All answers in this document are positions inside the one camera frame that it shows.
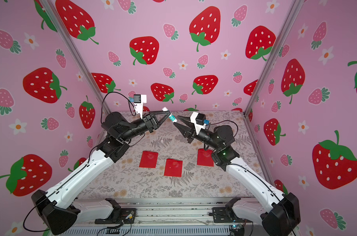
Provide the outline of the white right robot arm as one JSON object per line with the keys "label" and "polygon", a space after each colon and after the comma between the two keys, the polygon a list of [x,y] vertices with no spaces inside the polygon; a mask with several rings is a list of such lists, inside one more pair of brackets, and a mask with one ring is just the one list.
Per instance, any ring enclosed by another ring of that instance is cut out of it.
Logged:
{"label": "white right robot arm", "polygon": [[256,203],[242,198],[229,201],[226,204],[226,215],[230,221],[246,219],[262,226],[270,236],[299,235],[298,198],[268,183],[248,166],[232,147],[235,135],[229,125],[209,130],[210,122],[204,114],[198,112],[193,112],[191,117],[177,116],[173,124],[187,142],[198,140],[204,144],[205,149],[211,148],[211,158],[215,165],[241,182],[256,198]]}

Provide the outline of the green white glue stick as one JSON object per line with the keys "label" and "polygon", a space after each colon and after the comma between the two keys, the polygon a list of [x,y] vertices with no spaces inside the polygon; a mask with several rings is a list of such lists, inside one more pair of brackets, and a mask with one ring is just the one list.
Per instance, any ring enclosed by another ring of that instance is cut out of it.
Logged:
{"label": "green white glue stick", "polygon": [[162,110],[163,110],[164,112],[168,112],[168,113],[169,113],[169,119],[170,119],[173,123],[176,123],[176,122],[177,122],[176,117],[170,112],[170,110],[169,110],[167,107],[164,107]]}

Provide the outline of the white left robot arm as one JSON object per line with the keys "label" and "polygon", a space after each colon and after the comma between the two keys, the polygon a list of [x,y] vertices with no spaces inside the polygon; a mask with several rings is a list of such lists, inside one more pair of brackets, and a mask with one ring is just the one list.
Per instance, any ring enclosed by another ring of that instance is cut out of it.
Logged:
{"label": "white left robot arm", "polygon": [[98,175],[125,154],[133,138],[147,131],[152,133],[167,119],[176,122],[170,111],[149,112],[131,123],[119,112],[107,115],[101,124],[107,136],[89,158],[48,191],[37,190],[32,195],[36,211],[49,231],[53,235],[60,235],[77,223],[91,220],[100,224],[121,222],[121,207],[116,200],[106,198],[84,203],[76,198]]}

